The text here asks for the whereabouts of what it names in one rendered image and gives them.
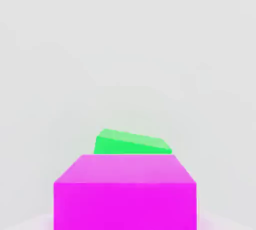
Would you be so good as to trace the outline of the small magenta cube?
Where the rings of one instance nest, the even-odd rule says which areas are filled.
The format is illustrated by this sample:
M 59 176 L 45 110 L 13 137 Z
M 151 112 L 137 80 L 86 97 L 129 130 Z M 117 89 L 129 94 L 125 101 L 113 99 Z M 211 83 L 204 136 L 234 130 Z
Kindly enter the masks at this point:
M 53 200 L 53 230 L 197 230 L 197 184 L 172 154 L 82 155 Z

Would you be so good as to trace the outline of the small green cube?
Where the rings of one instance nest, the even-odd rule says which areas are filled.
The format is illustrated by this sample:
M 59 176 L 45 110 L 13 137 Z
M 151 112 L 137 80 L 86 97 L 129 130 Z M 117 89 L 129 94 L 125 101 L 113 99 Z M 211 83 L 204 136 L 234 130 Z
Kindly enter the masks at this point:
M 103 129 L 96 137 L 94 154 L 171 154 L 161 138 Z

